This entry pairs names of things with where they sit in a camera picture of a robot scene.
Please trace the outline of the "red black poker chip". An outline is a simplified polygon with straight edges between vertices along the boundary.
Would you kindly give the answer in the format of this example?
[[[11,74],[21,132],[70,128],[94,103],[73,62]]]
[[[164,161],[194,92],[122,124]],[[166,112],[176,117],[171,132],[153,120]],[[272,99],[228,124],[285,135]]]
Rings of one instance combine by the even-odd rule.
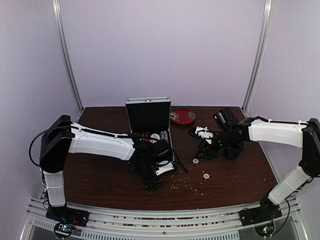
[[[194,158],[192,161],[191,161],[192,165],[194,166],[198,166],[200,164],[200,160],[197,159],[197,158]]]

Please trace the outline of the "white dealer button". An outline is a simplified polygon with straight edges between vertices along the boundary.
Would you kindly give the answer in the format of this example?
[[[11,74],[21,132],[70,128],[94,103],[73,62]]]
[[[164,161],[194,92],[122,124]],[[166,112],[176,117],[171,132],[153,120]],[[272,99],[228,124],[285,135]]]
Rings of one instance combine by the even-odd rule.
[[[152,139],[156,139],[156,140],[160,140],[161,139],[161,137],[157,133],[153,133],[150,137]]]

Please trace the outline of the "aluminium poker case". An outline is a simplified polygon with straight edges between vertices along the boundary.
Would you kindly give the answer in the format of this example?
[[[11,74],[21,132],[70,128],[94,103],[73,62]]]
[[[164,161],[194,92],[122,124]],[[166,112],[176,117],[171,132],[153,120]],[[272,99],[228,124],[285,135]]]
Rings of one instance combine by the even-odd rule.
[[[168,144],[172,145],[169,97],[128,98],[125,106],[132,133],[160,135],[166,131]]]

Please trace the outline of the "red card deck box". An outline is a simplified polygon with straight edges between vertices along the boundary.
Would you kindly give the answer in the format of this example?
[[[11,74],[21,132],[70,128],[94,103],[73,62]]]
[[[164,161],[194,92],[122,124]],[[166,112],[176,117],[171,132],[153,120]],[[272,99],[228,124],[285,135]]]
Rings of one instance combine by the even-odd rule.
[[[154,143],[156,143],[156,142],[158,141],[157,138],[151,137],[150,134],[144,134],[144,133],[143,133],[143,134],[141,135],[141,137],[142,137],[142,140],[143,140],[143,141],[148,142],[148,143],[151,143],[151,144],[154,144]]]

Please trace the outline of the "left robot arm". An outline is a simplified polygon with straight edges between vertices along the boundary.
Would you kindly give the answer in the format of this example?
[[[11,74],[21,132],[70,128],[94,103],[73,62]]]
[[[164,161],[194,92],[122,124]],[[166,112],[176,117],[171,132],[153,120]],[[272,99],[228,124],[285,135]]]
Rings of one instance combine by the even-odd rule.
[[[185,166],[171,143],[165,139],[143,136],[140,133],[114,133],[93,129],[71,121],[69,115],[61,115],[50,128],[38,133],[29,145],[32,156],[33,144],[40,139],[39,162],[47,190],[48,206],[61,222],[72,218],[67,206],[64,188],[64,166],[68,154],[91,154],[127,161],[137,171],[144,187],[157,189],[160,176]]]

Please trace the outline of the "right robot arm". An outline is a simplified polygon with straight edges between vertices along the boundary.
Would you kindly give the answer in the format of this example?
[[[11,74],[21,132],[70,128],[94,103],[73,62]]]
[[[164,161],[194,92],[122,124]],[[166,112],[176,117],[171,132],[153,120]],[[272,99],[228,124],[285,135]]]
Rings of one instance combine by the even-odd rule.
[[[230,108],[213,115],[219,131],[192,127],[189,135],[200,140],[196,158],[212,160],[221,149],[244,142],[259,143],[272,170],[282,179],[260,201],[259,220],[268,220],[287,198],[320,176],[320,121],[279,121],[261,116],[238,120]]]

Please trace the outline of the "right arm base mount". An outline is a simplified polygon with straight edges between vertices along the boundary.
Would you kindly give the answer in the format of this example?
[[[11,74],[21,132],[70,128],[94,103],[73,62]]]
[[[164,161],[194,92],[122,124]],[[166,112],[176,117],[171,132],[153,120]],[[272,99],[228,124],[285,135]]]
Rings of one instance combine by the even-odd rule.
[[[255,233],[262,238],[271,237],[276,232],[275,219],[280,218],[281,216],[281,210],[268,210],[261,206],[244,208],[239,212],[242,226],[253,225]]]

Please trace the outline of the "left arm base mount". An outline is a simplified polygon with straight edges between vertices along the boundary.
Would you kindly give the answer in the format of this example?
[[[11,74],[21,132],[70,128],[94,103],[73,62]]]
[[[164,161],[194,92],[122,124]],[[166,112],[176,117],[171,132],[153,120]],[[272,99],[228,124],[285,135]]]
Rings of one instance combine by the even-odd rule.
[[[46,218],[55,220],[53,233],[61,239],[70,237],[76,227],[86,227],[90,213],[69,207],[52,207],[46,211]]]

